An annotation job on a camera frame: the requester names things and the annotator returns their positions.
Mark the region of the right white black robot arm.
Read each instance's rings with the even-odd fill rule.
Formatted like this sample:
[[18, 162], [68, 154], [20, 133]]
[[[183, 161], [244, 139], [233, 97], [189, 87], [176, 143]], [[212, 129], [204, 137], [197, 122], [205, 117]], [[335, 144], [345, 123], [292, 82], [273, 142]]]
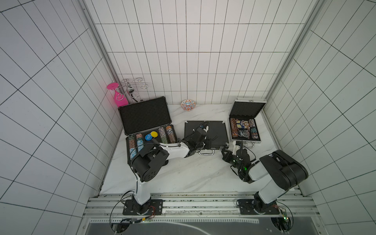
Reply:
[[277, 199], [308, 178], [306, 168], [282, 150], [263, 157], [251, 158], [243, 142], [236, 142], [233, 151], [222, 150], [222, 159], [230, 164], [239, 179], [248, 184], [265, 176], [271, 180], [254, 195], [253, 208], [261, 212]]

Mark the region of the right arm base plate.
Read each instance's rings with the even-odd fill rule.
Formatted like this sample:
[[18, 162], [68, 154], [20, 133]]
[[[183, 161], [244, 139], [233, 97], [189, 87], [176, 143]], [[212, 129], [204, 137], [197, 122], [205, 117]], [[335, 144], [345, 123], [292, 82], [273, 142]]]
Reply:
[[276, 202], [263, 203], [260, 199], [239, 199], [236, 205], [240, 209], [241, 215], [279, 215]]

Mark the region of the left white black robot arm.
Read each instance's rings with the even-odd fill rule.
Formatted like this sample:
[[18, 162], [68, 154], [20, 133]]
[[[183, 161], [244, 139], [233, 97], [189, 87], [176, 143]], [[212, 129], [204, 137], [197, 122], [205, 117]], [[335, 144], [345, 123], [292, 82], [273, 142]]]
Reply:
[[137, 177], [136, 192], [132, 196], [136, 205], [148, 206], [151, 194], [146, 183], [159, 173], [167, 160], [190, 157], [205, 147], [208, 130], [209, 122], [204, 121], [177, 143], [163, 144], [153, 140], [144, 144], [130, 161], [132, 171]]

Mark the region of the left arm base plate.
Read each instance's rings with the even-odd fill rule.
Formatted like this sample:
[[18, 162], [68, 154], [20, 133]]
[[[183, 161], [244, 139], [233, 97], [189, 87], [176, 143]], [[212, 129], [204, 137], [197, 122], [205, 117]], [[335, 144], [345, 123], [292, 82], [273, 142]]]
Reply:
[[123, 215], [161, 215], [163, 209], [163, 200], [150, 199], [143, 205], [136, 202], [135, 199], [125, 201]]

